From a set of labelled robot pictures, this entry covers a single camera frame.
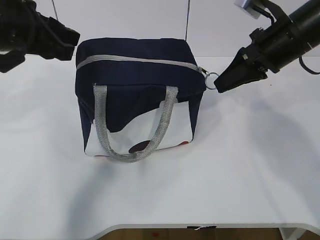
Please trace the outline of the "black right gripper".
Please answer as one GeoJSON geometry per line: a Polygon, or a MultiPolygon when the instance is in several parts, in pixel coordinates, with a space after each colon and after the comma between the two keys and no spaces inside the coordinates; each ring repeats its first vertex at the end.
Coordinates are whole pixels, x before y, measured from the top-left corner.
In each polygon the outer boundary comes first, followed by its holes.
{"type": "Polygon", "coordinates": [[[288,15],[268,28],[257,28],[251,44],[236,53],[231,64],[214,81],[219,93],[266,79],[313,49],[313,18],[288,15]]]}

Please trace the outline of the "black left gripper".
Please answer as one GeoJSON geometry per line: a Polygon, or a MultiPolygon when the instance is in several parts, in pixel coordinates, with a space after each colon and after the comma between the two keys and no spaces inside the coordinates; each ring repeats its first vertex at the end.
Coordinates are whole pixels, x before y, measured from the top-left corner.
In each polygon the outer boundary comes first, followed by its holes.
{"type": "Polygon", "coordinates": [[[70,61],[80,33],[52,17],[42,16],[33,0],[0,2],[0,71],[7,73],[27,54],[70,61]]]}

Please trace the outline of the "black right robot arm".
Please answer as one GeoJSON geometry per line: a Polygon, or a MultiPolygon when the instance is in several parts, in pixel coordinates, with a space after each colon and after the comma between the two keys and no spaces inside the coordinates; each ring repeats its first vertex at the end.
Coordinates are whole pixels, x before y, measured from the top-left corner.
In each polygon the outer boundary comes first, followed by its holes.
{"type": "Polygon", "coordinates": [[[319,75],[306,66],[303,55],[320,44],[320,2],[309,0],[291,14],[270,0],[237,0],[234,3],[254,19],[269,18],[271,25],[255,29],[251,44],[236,53],[231,64],[214,81],[219,93],[241,85],[267,79],[267,72],[278,73],[291,62],[311,75],[319,75]]]}

